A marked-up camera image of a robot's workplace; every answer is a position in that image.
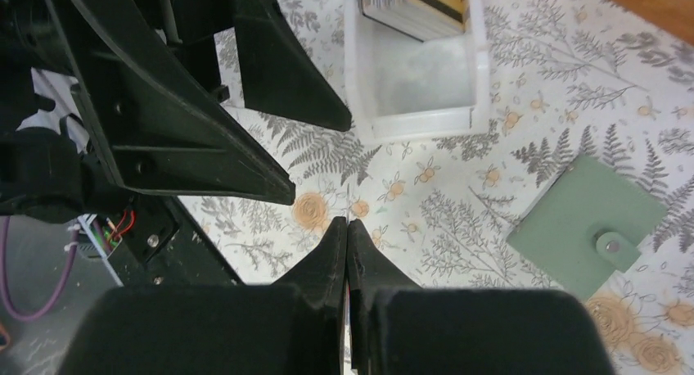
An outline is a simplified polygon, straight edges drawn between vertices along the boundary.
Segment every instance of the screw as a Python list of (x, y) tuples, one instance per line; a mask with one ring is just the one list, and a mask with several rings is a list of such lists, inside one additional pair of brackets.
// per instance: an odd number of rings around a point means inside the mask
[(159, 236), (152, 234), (147, 238), (147, 245), (151, 246), (152, 248), (156, 248), (156, 246), (159, 245)]
[(620, 244), (619, 244), (619, 242), (616, 242), (613, 240), (613, 241), (607, 243), (607, 246), (605, 247), (605, 249), (607, 250), (607, 252), (615, 253), (615, 252), (620, 250)]
[(139, 160), (137, 164), (135, 164), (135, 171), (139, 174), (145, 174), (147, 171), (147, 163), (144, 160)]
[(123, 101), (116, 102), (113, 106), (113, 110), (117, 115), (123, 115), (123, 113), (125, 112), (125, 104), (123, 103)]

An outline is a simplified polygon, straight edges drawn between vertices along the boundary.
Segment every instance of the green wallet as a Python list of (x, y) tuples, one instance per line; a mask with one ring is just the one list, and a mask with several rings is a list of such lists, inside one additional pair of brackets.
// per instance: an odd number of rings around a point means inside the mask
[(508, 236), (510, 246), (569, 293), (587, 300), (641, 255), (638, 244), (666, 216), (649, 193), (579, 156)]

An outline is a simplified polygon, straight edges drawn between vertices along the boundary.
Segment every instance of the stack of cards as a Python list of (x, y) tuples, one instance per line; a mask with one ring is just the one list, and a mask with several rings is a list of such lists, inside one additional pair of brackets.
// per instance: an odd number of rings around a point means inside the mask
[(465, 32), (467, 0), (361, 0), (362, 13), (420, 41)]

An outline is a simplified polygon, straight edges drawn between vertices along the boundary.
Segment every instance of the fern print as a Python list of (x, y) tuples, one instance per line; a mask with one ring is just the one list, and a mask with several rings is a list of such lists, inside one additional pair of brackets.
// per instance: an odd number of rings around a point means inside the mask
[(532, 276), (531, 283), (534, 287), (541, 287), (543, 289), (548, 289), (551, 287), (556, 287), (553, 280), (541, 269), (538, 269), (534, 264), (530, 263), (528, 260), (520, 259), (520, 271), (530, 274)]
[(574, 95), (568, 103), (576, 109), (615, 108), (631, 88), (647, 91), (619, 74), (626, 60), (624, 47), (617, 42), (599, 41), (585, 31), (569, 36), (563, 23), (564, 9), (555, 0), (533, 0), (531, 4), (530, 11), (521, 14), (515, 24), (502, 7), (485, 8), (490, 53), (500, 66), (538, 66), (538, 74), (545, 79), (562, 81), (578, 81), (600, 72), (624, 85), (572, 85), (569, 94)]
[(369, 177), (369, 165), (381, 150), (381, 146), (367, 149), (352, 131), (336, 132), (271, 115), (260, 117), (273, 137), (278, 138), (277, 148), (282, 150), (282, 156), (296, 155), (289, 169), (304, 166), (304, 178), (340, 174), (340, 185), (354, 176), (357, 185), (361, 185)]
[(655, 197), (665, 197), (665, 191), (668, 189), (668, 184), (663, 182), (661, 179), (668, 177), (668, 174), (664, 173), (665, 167), (662, 166), (663, 161), (660, 160), (656, 154), (656, 149), (653, 148), (653, 145), (649, 140), (646, 140), (646, 149), (648, 152), (648, 161), (643, 173), (636, 180), (636, 184), (638, 184), (641, 189)]
[(250, 259), (255, 271), (258, 271), (260, 265), (264, 264), (270, 267), (270, 275), (273, 278), (284, 274), (289, 266), (287, 262), (291, 260), (292, 254), (287, 251), (276, 251), (275, 242), (267, 238), (254, 238), (253, 244), (242, 244), (232, 242), (224, 247), (238, 248), (241, 252)]
[(498, 121), (490, 120), (487, 133), (475, 135), (456, 136), (452, 138), (436, 138), (436, 148), (439, 150), (460, 150), (460, 159), (469, 161), (474, 158), (482, 159), (491, 151), (492, 146), (498, 144)]
[(567, 88), (569, 94), (574, 94), (570, 99), (569, 103), (574, 106), (574, 109), (605, 109), (610, 107), (615, 109), (617, 107), (617, 102), (620, 102), (622, 106), (625, 105), (624, 93), (633, 86), (628, 86), (622, 89), (614, 89), (603, 86), (597, 86), (596, 88), (591, 88), (586, 83), (581, 83), (577, 85), (570, 85)]
[(638, 51), (641, 63), (654, 68), (667, 67), (669, 79), (694, 91), (694, 48), (684, 42), (674, 43), (671, 52), (663, 49), (659, 37), (653, 33), (622, 34), (617, 43), (625, 49)]
[(579, 154), (583, 156), (595, 156), (597, 147), (593, 141), (590, 125), (587, 126), (581, 134), (581, 144), (579, 146)]
[(602, 43), (586, 31), (577, 31), (573, 38), (576, 51), (589, 62), (603, 60), (619, 76), (617, 69), (625, 63), (626, 54), (622, 47), (614, 42)]
[(527, 147), (511, 153), (521, 163), (528, 165), (526, 170), (529, 174), (537, 175), (535, 184), (538, 188), (574, 159), (569, 134), (568, 128), (561, 133), (554, 150), (551, 150), (548, 139), (543, 138), (539, 148), (531, 142)]
[[(504, 207), (512, 202), (511, 198), (478, 199), (489, 207)], [(420, 204), (420, 210), (427, 226), (436, 234), (430, 240), (431, 249), (422, 252), (424, 270), (440, 277), (473, 273), (469, 283), (474, 287), (517, 286), (514, 278), (521, 258), (501, 236), (484, 236), (483, 223), (490, 220), (489, 214), (478, 214), (470, 203), (454, 201), (439, 190)]]
[(687, 154), (694, 156), (694, 142), (689, 140), (690, 132), (687, 129), (666, 129), (660, 132), (658, 145), (665, 154)]
[(214, 42), (219, 50), (219, 64), (234, 73), (241, 73), (238, 61), (237, 33), (234, 29), (228, 29), (214, 36)]
[(237, 216), (235, 199), (231, 197), (202, 197), (201, 210), (214, 217), (214, 226), (221, 230), (224, 236), (236, 238), (241, 233), (233, 220)]
[(678, 237), (679, 248), (686, 252), (694, 244), (694, 209), (687, 202), (694, 193), (694, 177), (665, 197), (668, 216), (653, 233), (653, 249), (658, 251), (670, 238)]
[(602, 153), (602, 161), (610, 166), (616, 173), (628, 178), (635, 178), (633, 167), (626, 165), (625, 162), (631, 160), (627, 149), (617, 135), (617, 124), (612, 124), (607, 129), (605, 136), (605, 149)]
[(484, 205), (486, 210), (481, 216), (482, 219), (487, 219), (489, 221), (487, 223), (488, 228), (502, 233), (504, 228), (516, 226), (518, 224), (519, 218), (517, 215), (512, 215), (502, 210), (511, 206), (513, 201), (516, 200), (516, 197), (491, 197), (475, 192), (472, 187), (467, 187), (467, 189), (469, 189), (477, 200)]
[(529, 2), (530, 11), (520, 14), (518, 27), (535, 37), (550, 36), (571, 51), (571, 46), (566, 41), (566, 25), (562, 23), (564, 12), (557, 2), (558, 0)]
[(300, 35), (301, 29), (307, 29), (314, 33), (320, 30), (321, 24), (318, 22), (318, 14), (314, 11), (305, 10), (301, 0), (277, 1), (281, 4), (282, 14), (295, 35)]
[(280, 231), (285, 226), (282, 223), (282, 215), (277, 207), (262, 201), (241, 199), (239, 211), (246, 217), (248, 227), (252, 234), (265, 233), (267, 231)]
[(686, 297), (694, 297), (694, 263), (689, 264), (684, 269), (684, 275), (674, 288), (677, 289), (678, 293)]

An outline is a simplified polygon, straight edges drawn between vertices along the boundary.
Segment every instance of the orange flower print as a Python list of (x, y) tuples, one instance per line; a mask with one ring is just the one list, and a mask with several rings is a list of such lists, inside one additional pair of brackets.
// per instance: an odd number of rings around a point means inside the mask
[(574, 8), (574, 19), (578, 24), (581, 24), (588, 19), (588, 12), (585, 10), (585, 6), (582, 6), (579, 9)]
[(405, 182), (400, 179), (400, 172), (395, 174), (393, 181), (383, 180), (383, 187), (387, 192), (378, 197), (379, 201), (394, 201), (405, 193)]
[(634, 331), (633, 314), (619, 297), (593, 297), (586, 308), (608, 348), (627, 341)]
[(402, 222), (401, 224), (403, 225), (403, 228), (400, 229), (400, 232), (405, 232), (408, 235), (410, 242), (415, 242), (413, 234), (419, 232), (419, 226), (413, 222), (409, 224)]
[(656, 119), (656, 115), (660, 114), (660, 111), (653, 109), (653, 101), (651, 100), (651, 97), (646, 97), (646, 105), (640, 106), (636, 112), (641, 117), (650, 117), (654, 120)]
[(534, 111), (542, 111), (542, 113), (547, 113), (547, 107), (549, 107), (549, 104), (544, 101), (542, 92), (538, 91), (538, 97), (530, 101), (530, 109)]
[(316, 192), (306, 192), (294, 203), (292, 210), (294, 219), (301, 228), (306, 230), (324, 230), (327, 220), (327, 204), (323, 196)]
[(679, 300), (673, 305), (668, 305), (665, 311), (665, 318), (683, 328), (694, 326), (694, 306), (681, 303)]
[(518, 124), (518, 121), (520, 121), (523, 116), (519, 115), (515, 111), (512, 111), (511, 108), (508, 106), (506, 107), (506, 110), (502, 113), (502, 115), (503, 126), (501, 128), (501, 132), (503, 133), (503, 136), (507, 136), (509, 131), (516, 127), (516, 124)]
[(501, 171), (494, 165), (490, 165), (487, 170), (477, 170), (477, 174), (480, 180), (484, 180), (482, 183), (483, 188), (496, 187), (499, 180), (501, 180)]
[(436, 170), (441, 170), (440, 166), (434, 165), (433, 156), (429, 159), (429, 163), (426, 166), (421, 162), (417, 162), (417, 166), (421, 169), (421, 173), (414, 178), (415, 185), (417, 183), (428, 183), (436, 175)]
[(677, 346), (663, 336), (632, 336), (631, 353), (644, 369), (652, 373), (668, 373), (682, 365)]
[(579, 119), (579, 112), (578, 111), (569, 111), (568, 109), (564, 109), (564, 115), (560, 117), (559, 122), (564, 123), (566, 121), (567, 124), (576, 124), (576, 120)]
[(366, 201), (361, 200), (353, 203), (349, 209), (352, 211), (352, 214), (354, 214), (354, 216), (357, 218), (364, 218), (368, 215), (369, 212), (368, 203)]
[(371, 232), (371, 239), (373, 241), (373, 245), (376, 246), (376, 248), (383, 248), (384, 246), (388, 246), (389, 243), (383, 238), (383, 235), (385, 232), (388, 231), (388, 225), (381, 227), (379, 226), (378, 229), (374, 229)]
[(694, 106), (675, 107), (673, 114), (676, 115), (678, 119), (687, 116), (694, 117)]

